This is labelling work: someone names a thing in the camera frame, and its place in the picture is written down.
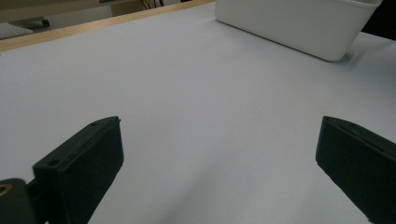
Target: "white bin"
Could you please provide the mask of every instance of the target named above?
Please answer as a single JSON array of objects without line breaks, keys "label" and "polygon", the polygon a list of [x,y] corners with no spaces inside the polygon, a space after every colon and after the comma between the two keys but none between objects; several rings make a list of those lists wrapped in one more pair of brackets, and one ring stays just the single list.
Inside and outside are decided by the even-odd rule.
[{"label": "white bin", "polygon": [[382,0],[217,0],[219,21],[337,61]]}]

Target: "container rim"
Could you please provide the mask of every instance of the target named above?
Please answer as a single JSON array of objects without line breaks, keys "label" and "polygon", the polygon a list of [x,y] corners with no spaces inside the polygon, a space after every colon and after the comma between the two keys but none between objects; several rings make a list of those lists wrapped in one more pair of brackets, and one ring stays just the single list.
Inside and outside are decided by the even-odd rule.
[{"label": "container rim", "polygon": [[367,7],[367,8],[379,7],[379,5],[381,5],[382,3],[382,0],[333,0],[333,1],[352,5],[355,7]]}]

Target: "storage box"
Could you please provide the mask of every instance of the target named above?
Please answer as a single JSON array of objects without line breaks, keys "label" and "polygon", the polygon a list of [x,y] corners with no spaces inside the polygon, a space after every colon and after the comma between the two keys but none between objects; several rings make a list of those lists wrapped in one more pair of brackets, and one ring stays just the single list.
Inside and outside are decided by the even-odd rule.
[{"label": "storage box", "polygon": [[337,61],[382,0],[217,0],[219,21]]}]

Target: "plastic bin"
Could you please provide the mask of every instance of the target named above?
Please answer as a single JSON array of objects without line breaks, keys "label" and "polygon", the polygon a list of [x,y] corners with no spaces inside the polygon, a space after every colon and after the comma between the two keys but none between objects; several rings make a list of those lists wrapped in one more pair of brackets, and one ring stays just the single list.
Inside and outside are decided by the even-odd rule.
[{"label": "plastic bin", "polygon": [[218,21],[338,61],[382,0],[217,0]]}]

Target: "wooden trim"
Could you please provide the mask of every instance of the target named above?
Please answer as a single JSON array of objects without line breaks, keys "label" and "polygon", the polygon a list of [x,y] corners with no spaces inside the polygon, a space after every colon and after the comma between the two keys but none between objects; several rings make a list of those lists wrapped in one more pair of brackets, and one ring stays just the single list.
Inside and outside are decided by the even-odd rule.
[{"label": "wooden trim", "polygon": [[140,11],[140,12],[104,19],[100,21],[92,21],[80,25],[65,27],[57,30],[51,30],[43,33],[24,35],[11,39],[5,39],[0,41],[0,52],[10,49],[22,48],[25,46],[43,43],[46,41],[51,41],[59,38],[64,38],[70,35],[78,35],[92,30],[101,29],[107,26],[124,23],[127,21],[136,21],[146,17],[178,11],[189,7],[197,7],[212,2],[215,2],[215,0],[194,0],[190,2],[171,5],[168,7],[158,7],[151,10]]}]

